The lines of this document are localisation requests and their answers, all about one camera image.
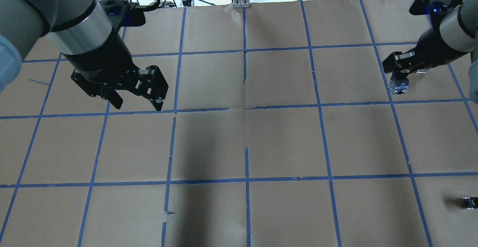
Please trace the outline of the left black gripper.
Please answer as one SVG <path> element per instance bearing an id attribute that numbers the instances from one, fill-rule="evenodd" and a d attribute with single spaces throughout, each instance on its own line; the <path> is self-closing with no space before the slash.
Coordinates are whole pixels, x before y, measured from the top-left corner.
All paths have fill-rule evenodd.
<path id="1" fill-rule="evenodd" d="M 88 96 L 99 96 L 120 109 L 123 99 L 114 89 L 127 90 L 148 99 L 156 111 L 162 110 L 169 85 L 160 68 L 139 69 L 116 31 L 98 48 L 70 55 L 69 61 L 75 68 L 71 79 Z"/>

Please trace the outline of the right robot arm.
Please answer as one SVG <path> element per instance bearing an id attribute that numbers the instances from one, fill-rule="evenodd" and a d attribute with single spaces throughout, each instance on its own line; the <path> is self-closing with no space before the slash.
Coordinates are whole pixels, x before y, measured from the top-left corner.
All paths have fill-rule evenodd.
<path id="1" fill-rule="evenodd" d="M 384 73 L 391 74 L 388 89 L 393 95 L 405 94 L 408 75 L 447 65 L 467 54 L 469 96 L 477 103 L 477 0 L 414 0 L 411 15 L 429 15 L 431 27 L 414 48 L 392 52 L 383 62 Z"/>

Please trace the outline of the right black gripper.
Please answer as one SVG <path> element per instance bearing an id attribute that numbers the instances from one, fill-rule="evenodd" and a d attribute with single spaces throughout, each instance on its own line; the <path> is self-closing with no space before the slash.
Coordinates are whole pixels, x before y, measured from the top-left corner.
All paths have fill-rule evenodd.
<path id="1" fill-rule="evenodd" d="M 440 31 L 430 28 L 418 39 L 417 45 L 407 52 L 392 52 L 384 61 L 384 73 L 410 73 L 447 65 L 465 53 L 451 48 L 441 37 Z"/>

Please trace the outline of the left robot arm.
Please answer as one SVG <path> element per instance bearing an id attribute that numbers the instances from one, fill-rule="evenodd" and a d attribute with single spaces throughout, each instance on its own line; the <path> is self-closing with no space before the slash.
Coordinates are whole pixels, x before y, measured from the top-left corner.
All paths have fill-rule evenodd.
<path id="1" fill-rule="evenodd" d="M 87 95 L 116 109 L 119 90 L 148 99 L 160 111 L 168 83 L 157 65 L 144 70 L 118 31 L 142 26 L 145 12 L 160 0 L 1 0 L 1 90 L 19 75 L 22 63 L 41 37 L 47 37 L 73 65 L 71 80 Z"/>

